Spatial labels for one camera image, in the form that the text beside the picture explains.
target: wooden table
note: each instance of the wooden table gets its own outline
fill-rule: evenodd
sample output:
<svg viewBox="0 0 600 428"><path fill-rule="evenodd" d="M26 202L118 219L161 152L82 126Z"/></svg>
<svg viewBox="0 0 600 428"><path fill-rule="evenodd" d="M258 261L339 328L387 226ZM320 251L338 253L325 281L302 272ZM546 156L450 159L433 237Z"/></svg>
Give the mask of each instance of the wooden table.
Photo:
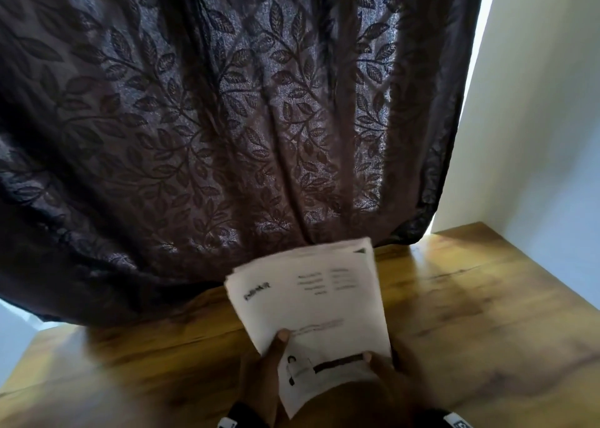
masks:
<svg viewBox="0 0 600 428"><path fill-rule="evenodd" d="M600 427L600 314L482 224L377 250L392 334L475 428ZM250 341L223 288L160 322L42 331L0 391L0 426L215 427ZM281 426L391 426L375 384Z"/></svg>

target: curtain fold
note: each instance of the curtain fold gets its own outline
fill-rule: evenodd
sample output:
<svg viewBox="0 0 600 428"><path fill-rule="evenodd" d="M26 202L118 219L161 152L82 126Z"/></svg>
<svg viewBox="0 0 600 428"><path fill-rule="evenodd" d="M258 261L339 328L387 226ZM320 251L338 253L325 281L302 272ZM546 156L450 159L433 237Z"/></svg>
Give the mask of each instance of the curtain fold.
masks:
<svg viewBox="0 0 600 428"><path fill-rule="evenodd" d="M409 244L480 0L0 0L0 296L171 313L252 258Z"/></svg>

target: hand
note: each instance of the hand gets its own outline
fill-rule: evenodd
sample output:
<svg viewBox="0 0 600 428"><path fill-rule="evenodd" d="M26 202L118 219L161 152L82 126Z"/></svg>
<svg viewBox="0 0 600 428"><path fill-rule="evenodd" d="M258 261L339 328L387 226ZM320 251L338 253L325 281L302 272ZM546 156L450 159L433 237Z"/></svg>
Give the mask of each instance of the hand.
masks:
<svg viewBox="0 0 600 428"><path fill-rule="evenodd" d="M412 426L417 414L438 405L415 354L400 341L392 341L392 348L395 369L375 352L364 352L363 358L387 389L401 423Z"/></svg>
<svg viewBox="0 0 600 428"><path fill-rule="evenodd" d="M238 401L246 404L271 428L279 403L277 366L290 339L289 330L280 330L263 357L254 351L242 359Z"/></svg>

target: brown curtain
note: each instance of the brown curtain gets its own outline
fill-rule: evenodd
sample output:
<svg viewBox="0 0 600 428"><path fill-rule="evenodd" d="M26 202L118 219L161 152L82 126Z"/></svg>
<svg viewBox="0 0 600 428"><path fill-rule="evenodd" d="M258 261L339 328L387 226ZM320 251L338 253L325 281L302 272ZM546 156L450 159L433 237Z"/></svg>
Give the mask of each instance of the brown curtain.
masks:
<svg viewBox="0 0 600 428"><path fill-rule="evenodd" d="M236 265L418 240L480 0L0 0L0 296L166 315Z"/></svg>

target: printed document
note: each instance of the printed document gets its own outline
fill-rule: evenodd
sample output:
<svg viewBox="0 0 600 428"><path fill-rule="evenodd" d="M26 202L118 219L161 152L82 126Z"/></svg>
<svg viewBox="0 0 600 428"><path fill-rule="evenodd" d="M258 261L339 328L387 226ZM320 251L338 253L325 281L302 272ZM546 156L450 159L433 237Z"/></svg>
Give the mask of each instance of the printed document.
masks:
<svg viewBox="0 0 600 428"><path fill-rule="evenodd" d="M259 353L281 328L292 332L278 368L290 418L334 386L375 379L363 351L391 356L368 238L261 257L236 268L225 287Z"/></svg>

